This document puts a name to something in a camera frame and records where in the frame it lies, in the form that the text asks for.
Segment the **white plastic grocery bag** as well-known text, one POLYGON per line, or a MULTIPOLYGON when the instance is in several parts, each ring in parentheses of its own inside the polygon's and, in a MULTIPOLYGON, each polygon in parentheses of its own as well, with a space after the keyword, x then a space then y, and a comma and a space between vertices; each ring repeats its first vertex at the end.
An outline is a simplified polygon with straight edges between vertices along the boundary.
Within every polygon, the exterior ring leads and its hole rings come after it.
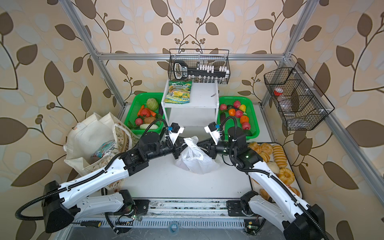
POLYGON ((187 147, 181 152, 175 165, 180 169, 199 175, 208 174, 218 170, 220 164, 209 157, 197 145, 198 140, 197 136, 184 139, 184 143, 187 147))

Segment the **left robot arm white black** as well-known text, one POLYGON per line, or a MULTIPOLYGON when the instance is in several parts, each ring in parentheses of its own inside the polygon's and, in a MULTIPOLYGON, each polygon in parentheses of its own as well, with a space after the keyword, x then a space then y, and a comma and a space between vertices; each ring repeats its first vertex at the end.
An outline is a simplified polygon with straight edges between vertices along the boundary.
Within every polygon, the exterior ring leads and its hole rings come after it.
POLYGON ((94 192, 126 179, 149 166, 149 161, 167 155, 178 158, 187 147, 181 137, 161 141, 155 132, 144 134, 130 150, 115 155, 103 168, 73 181, 45 186, 44 195, 22 205, 15 217, 22 221, 44 221, 46 233, 55 233, 73 221, 100 213, 123 212, 133 200, 127 190, 92 197, 94 192))

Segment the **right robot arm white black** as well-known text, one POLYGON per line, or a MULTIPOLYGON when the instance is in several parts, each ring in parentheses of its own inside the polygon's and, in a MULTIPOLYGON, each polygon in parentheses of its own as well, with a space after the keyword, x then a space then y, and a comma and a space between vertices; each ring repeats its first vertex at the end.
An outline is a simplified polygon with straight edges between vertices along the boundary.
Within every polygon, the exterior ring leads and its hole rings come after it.
POLYGON ((263 158, 249 148, 246 136, 239 127, 228 130, 225 140, 224 130, 215 123, 205 127, 211 138, 198 142, 198 146, 210 157, 227 155, 237 170, 255 180, 274 200, 270 203, 256 192, 243 195, 246 215, 256 214, 281 230, 287 240, 327 240, 325 214, 318 205, 309 205, 296 195, 268 167, 263 158))

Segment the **cream floral tote bag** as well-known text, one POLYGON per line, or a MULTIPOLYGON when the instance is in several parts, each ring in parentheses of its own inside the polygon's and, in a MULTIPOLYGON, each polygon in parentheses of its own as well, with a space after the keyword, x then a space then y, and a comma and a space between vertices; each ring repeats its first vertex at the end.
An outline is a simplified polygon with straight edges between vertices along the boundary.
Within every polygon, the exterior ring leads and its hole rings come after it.
POLYGON ((105 167, 115 155, 130 150, 138 141, 139 137, 112 113, 103 117, 92 114, 68 134, 64 145, 64 151, 67 153, 64 162, 80 176, 85 176, 105 167), (116 141, 112 152, 101 159, 92 158, 93 153, 110 140, 116 141))

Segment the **Fox's candy bag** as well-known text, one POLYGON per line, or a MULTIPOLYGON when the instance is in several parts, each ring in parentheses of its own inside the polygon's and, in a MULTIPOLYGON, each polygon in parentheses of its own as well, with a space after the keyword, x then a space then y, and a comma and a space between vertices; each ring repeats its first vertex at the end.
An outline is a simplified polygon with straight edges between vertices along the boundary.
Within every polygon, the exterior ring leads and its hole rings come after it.
POLYGON ((102 144, 92 155, 92 158, 103 158, 105 155, 108 155, 115 148, 116 141, 110 140, 102 144))

